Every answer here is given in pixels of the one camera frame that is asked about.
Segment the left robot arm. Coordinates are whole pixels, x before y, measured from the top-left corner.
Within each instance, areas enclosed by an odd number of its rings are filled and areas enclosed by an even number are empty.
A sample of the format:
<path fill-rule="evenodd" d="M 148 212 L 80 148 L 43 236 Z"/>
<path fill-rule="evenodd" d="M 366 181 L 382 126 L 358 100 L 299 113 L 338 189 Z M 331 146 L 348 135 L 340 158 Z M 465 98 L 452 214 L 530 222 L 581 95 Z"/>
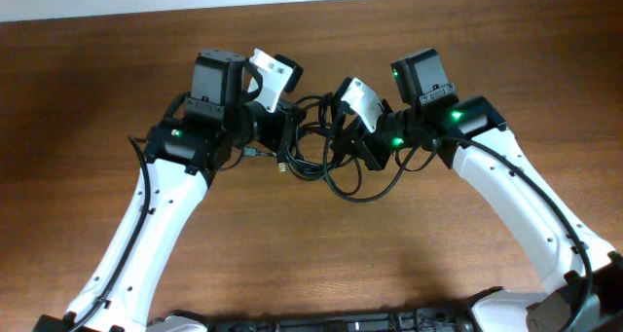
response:
<path fill-rule="evenodd" d="M 61 318 L 43 314 L 37 331 L 145 331 L 166 262 L 182 229 L 231 157 L 262 136 L 274 139 L 280 97 L 292 92 L 302 67 L 283 55 L 251 57 L 203 50 L 192 87 L 174 98 L 148 132 L 130 143 L 139 178 L 102 260 Z"/>

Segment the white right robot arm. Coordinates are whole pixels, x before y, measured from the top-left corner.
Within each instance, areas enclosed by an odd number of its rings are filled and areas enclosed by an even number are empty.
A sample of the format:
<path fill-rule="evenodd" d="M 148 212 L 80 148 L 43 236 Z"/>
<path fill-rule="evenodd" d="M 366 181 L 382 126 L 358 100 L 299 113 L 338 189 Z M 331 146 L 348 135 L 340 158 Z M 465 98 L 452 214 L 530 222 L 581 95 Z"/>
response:
<path fill-rule="evenodd" d="M 420 328 L 456 331 L 618 331 L 622 257 L 586 226 L 540 176 L 504 118 L 483 96 L 460 99 L 432 49 L 391 65 L 404 109 L 347 78 L 334 94 L 326 153 L 381 170 L 401 150 L 426 150 L 468 182 L 529 257 L 534 294 L 494 287 L 459 307 L 419 310 Z"/>

